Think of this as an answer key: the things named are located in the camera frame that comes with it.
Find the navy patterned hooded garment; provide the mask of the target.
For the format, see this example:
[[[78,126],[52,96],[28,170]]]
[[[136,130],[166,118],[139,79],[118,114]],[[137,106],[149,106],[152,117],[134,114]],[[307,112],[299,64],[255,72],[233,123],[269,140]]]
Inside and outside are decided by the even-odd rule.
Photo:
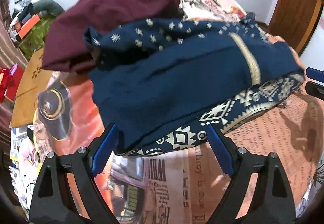
[[[114,153],[158,155],[195,147],[285,100],[304,82],[293,50],[250,16],[238,22],[147,18],[83,39],[96,68],[93,102],[120,132]]]

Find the brown wooden door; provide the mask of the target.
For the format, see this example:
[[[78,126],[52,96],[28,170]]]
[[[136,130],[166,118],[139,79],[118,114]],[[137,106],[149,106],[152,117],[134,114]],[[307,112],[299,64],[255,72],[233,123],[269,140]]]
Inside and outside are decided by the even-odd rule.
[[[310,41],[323,9],[321,0],[278,0],[268,30],[298,54]]]

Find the brown cardboard box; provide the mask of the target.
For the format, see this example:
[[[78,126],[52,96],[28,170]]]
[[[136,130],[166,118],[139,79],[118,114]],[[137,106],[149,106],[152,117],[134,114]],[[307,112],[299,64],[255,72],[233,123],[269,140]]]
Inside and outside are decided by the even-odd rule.
[[[47,88],[52,71],[42,69],[44,48],[34,52],[27,64],[16,93],[11,128],[33,123],[37,109],[37,95]]]

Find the maroon garment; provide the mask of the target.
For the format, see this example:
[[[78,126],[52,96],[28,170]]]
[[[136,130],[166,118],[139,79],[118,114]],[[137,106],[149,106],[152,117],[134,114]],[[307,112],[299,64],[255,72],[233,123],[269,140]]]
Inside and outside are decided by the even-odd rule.
[[[94,67],[82,36],[89,27],[109,33],[134,20],[179,17],[180,0],[79,0],[50,25],[42,69],[83,72]]]

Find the red bag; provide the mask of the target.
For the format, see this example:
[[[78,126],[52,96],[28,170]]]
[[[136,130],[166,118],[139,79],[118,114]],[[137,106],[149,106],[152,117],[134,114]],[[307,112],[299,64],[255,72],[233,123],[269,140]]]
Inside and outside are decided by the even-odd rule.
[[[16,63],[10,68],[1,68],[1,102],[14,101],[24,70]]]

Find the green patterned cloth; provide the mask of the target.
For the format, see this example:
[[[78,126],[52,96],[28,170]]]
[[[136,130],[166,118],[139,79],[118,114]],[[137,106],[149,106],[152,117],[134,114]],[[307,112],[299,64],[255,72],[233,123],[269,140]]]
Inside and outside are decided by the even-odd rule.
[[[54,20],[54,16],[41,18],[19,43],[18,47],[28,61],[34,52],[44,47],[45,36]]]

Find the striped curtain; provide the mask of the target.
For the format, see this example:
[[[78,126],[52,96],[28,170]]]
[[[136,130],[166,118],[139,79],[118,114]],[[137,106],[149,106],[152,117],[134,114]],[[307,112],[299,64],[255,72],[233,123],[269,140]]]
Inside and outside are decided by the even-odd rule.
[[[1,67],[11,67],[18,64],[25,69],[28,61],[19,48],[16,48],[8,33],[12,17],[9,12],[9,0],[1,0],[1,23],[0,23],[0,64]]]

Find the orange box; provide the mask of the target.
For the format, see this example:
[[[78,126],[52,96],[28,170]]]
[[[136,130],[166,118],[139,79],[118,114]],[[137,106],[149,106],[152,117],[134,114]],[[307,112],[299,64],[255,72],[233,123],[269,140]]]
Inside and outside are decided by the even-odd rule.
[[[25,35],[40,21],[39,15],[26,15],[22,21],[18,21],[14,24],[14,29],[18,33],[18,36],[23,39]]]

